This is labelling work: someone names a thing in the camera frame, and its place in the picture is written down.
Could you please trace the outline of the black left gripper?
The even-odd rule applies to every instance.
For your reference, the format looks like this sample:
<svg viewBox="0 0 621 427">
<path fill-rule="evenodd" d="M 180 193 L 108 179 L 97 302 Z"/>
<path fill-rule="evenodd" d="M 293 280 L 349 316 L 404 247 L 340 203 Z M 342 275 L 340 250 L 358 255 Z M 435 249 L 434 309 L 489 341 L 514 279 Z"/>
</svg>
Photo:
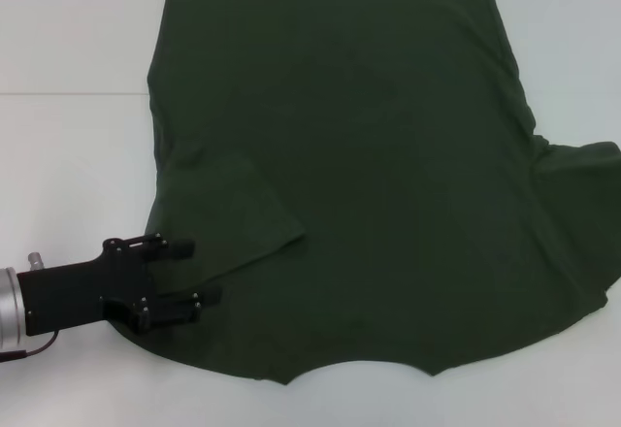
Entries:
<svg viewBox="0 0 621 427">
<path fill-rule="evenodd" d="M 155 293 L 144 261 L 185 260 L 195 252 L 188 239 L 169 242 L 161 234 L 104 241 L 92 261 L 17 275 L 26 313 L 26 334 L 37 336 L 107 320 L 133 334 L 198 322 L 217 306 L 222 287 Z"/>
</svg>

